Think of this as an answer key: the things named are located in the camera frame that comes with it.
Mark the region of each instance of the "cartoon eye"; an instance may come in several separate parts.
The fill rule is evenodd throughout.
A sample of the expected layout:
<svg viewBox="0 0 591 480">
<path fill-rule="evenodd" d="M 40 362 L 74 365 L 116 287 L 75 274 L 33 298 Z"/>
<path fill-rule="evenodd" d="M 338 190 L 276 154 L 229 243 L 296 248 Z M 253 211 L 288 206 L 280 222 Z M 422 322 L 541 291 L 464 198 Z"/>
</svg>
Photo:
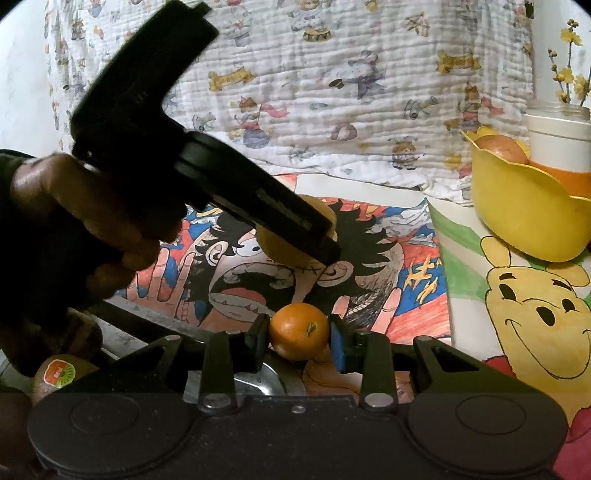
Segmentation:
<svg viewBox="0 0 591 480">
<path fill-rule="evenodd" d="M 261 253 L 261 247 L 256 238 L 249 238 L 238 244 L 236 253 L 241 257 L 253 257 L 254 255 Z"/>
<path fill-rule="evenodd" d="M 546 307 L 538 307 L 535 311 L 538 313 L 538 315 L 546 325 L 548 325 L 549 327 L 554 326 L 554 324 L 556 323 L 556 318 L 554 317 L 554 313 L 552 313 L 552 310 Z"/>
<path fill-rule="evenodd" d="M 499 285 L 499 290 L 501 291 L 501 295 L 503 295 L 503 300 L 513 300 L 517 301 L 517 297 L 515 296 L 515 292 L 513 289 L 504 283 Z"/>
<path fill-rule="evenodd" d="M 562 301 L 562 308 L 564 309 L 565 313 L 572 312 L 573 310 L 577 310 L 574 308 L 574 303 L 571 302 L 569 299 L 564 299 Z"/>
</svg>

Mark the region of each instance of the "mandarin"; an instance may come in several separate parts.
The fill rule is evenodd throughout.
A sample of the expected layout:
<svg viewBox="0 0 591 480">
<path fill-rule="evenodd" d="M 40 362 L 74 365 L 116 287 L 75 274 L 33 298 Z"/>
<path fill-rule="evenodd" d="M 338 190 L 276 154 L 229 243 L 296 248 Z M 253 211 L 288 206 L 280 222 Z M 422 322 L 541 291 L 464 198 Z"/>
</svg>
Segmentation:
<svg viewBox="0 0 591 480">
<path fill-rule="evenodd" d="M 269 324 L 269 341 L 273 349 L 291 362 L 310 360 L 329 341 L 330 326 L 321 310 L 307 303 L 286 305 Z"/>
<path fill-rule="evenodd" d="M 501 157 L 511 163 L 523 163 L 527 165 L 529 160 L 523 149 L 511 137 L 505 135 L 485 135 L 474 142 L 478 148 L 489 150 L 497 157 Z"/>
</svg>

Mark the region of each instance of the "drawn hand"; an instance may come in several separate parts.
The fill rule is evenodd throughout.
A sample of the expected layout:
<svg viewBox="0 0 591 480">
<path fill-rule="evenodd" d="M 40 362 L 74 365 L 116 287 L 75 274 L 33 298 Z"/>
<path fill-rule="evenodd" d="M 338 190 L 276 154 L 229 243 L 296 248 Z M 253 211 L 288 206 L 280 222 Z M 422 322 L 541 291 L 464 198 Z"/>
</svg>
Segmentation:
<svg viewBox="0 0 591 480">
<path fill-rule="evenodd" d="M 161 248 L 156 263 L 134 276 L 131 284 L 127 287 L 126 297 L 129 301 L 133 301 L 138 305 L 174 317 L 181 304 L 184 285 L 189 276 L 195 253 L 189 253 L 183 258 L 177 282 L 172 292 L 169 292 L 170 287 L 166 285 L 164 279 L 164 272 L 169 256 L 170 250 L 168 248 Z M 138 287 L 147 288 L 148 293 L 144 297 L 140 297 Z"/>
</svg>

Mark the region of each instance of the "cartoon open mouth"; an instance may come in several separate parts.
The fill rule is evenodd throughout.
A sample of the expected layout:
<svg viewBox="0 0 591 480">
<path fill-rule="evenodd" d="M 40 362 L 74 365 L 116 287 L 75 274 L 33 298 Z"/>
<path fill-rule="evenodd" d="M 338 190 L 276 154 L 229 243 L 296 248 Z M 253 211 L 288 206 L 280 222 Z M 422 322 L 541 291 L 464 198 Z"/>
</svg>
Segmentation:
<svg viewBox="0 0 591 480">
<path fill-rule="evenodd" d="M 540 367 L 542 367 L 546 373 L 548 373 L 549 376 L 551 376 L 552 378 L 555 378 L 556 380 L 574 380 L 575 378 L 580 377 L 581 375 L 583 375 L 585 373 L 585 370 L 587 370 L 587 368 L 589 367 L 589 363 L 591 362 L 591 337 L 589 336 L 589 333 L 591 333 L 591 331 L 589 330 L 584 330 L 582 333 L 582 335 L 587 335 L 587 340 L 589 341 L 589 354 L 587 355 L 587 361 L 585 362 L 585 365 L 583 367 L 583 369 L 576 375 L 573 375 L 572 377 L 561 377 L 559 375 L 556 375 L 554 373 L 552 373 L 550 370 L 548 370 L 538 359 L 537 357 L 533 354 L 533 352 L 529 349 L 529 347 L 527 346 L 527 344 L 523 341 L 523 338 L 521 338 L 521 336 L 519 335 L 519 332 L 517 331 L 517 327 L 516 325 L 519 325 L 520 327 L 522 326 L 519 322 L 516 322 L 515 320 L 511 320 L 511 319 L 506 319 L 505 320 L 505 325 L 507 323 L 511 322 L 511 326 L 513 327 L 513 330 L 515 331 L 515 334 L 517 335 L 517 338 L 519 339 L 519 341 L 523 344 L 523 346 L 525 347 L 525 349 L 530 353 L 530 355 L 533 357 L 533 359 L 538 363 L 538 365 Z"/>
<path fill-rule="evenodd" d="M 254 322 L 291 303 L 296 292 L 293 271 L 282 265 L 246 263 L 217 279 L 209 292 L 212 306 L 234 320 Z"/>
</svg>

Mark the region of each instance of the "white quilt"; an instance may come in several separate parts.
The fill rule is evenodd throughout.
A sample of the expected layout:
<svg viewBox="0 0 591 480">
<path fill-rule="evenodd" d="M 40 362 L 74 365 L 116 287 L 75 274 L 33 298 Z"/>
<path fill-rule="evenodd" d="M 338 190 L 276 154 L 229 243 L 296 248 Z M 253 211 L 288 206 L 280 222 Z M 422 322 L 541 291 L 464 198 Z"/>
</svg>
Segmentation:
<svg viewBox="0 0 591 480">
<path fill-rule="evenodd" d="M 196 1 L 186 1 L 188 5 Z M 165 98 L 272 174 L 322 172 L 470 203 L 460 129 L 527 136 L 523 0 L 217 0 L 220 37 Z M 165 0 L 48 0 L 56 129 Z"/>
</svg>

